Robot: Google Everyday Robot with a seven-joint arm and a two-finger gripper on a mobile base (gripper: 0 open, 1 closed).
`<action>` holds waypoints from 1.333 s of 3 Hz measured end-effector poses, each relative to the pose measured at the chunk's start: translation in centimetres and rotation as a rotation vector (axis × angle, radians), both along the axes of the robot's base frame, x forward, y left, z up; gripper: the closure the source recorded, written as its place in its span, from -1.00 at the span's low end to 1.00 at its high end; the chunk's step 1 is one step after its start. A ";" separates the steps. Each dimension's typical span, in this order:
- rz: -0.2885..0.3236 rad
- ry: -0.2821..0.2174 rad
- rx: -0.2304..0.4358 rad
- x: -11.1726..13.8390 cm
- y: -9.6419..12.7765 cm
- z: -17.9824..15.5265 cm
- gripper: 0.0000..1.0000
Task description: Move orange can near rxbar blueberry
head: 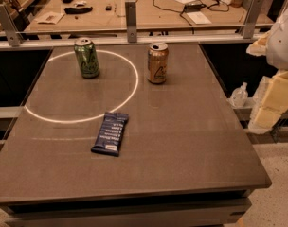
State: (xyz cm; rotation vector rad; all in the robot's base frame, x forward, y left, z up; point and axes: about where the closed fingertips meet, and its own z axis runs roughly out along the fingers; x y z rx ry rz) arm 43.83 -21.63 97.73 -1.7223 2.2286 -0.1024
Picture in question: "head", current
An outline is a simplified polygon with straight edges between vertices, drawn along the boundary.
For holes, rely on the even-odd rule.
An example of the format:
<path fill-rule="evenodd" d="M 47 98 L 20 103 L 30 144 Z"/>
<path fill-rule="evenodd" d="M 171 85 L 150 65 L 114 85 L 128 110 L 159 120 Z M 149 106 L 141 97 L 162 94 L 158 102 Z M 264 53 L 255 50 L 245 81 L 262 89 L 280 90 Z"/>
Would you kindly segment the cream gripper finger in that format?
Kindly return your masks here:
<path fill-rule="evenodd" d="M 256 57 L 265 56 L 269 34 L 270 32 L 267 31 L 261 35 L 254 43 L 247 47 L 246 53 Z"/>
<path fill-rule="evenodd" d="M 278 72 L 268 80 L 267 87 L 252 110 L 252 128 L 271 130 L 288 110 L 288 71 Z"/>

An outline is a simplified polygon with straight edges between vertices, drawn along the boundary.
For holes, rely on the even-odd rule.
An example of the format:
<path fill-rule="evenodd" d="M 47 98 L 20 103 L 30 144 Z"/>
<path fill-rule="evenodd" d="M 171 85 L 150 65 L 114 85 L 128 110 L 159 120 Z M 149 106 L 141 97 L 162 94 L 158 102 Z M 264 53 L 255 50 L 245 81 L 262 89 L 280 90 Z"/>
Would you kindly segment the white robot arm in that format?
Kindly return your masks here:
<path fill-rule="evenodd" d="M 267 63 L 278 69 L 270 79 L 263 79 L 256 90 L 248 129 L 256 134 L 270 131 L 288 110 L 288 8 L 271 29 L 249 45 L 246 52 L 265 56 Z"/>

